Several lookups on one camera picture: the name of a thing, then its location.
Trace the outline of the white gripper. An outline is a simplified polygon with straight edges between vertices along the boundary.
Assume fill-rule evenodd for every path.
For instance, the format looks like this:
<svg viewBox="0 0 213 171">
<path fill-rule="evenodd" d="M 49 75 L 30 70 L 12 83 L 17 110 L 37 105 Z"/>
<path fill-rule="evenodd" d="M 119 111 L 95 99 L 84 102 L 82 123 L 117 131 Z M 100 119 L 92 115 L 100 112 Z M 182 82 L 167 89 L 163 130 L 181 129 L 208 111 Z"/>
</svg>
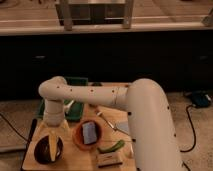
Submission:
<svg viewBox="0 0 213 171">
<path fill-rule="evenodd" d="M 41 122 L 36 128 L 35 137 L 42 137 L 45 134 L 47 125 L 50 127 L 57 127 L 60 125 L 63 132 L 69 134 L 70 127 L 64 118 L 64 103 L 61 100 L 45 100 L 44 122 Z"/>
</svg>

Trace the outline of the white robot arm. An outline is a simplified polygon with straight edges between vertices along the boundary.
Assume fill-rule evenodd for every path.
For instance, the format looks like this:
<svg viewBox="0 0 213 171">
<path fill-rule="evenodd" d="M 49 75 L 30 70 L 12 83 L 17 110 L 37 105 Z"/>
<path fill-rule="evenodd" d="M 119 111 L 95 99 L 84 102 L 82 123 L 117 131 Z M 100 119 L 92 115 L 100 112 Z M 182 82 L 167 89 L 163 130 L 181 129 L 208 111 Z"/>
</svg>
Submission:
<svg viewBox="0 0 213 171">
<path fill-rule="evenodd" d="M 184 171 L 169 103 L 155 81 L 138 79 L 127 87 L 70 86 L 56 76 L 42 82 L 38 92 L 45 100 L 47 125 L 64 120 L 66 100 L 125 111 L 136 171 Z"/>
</svg>

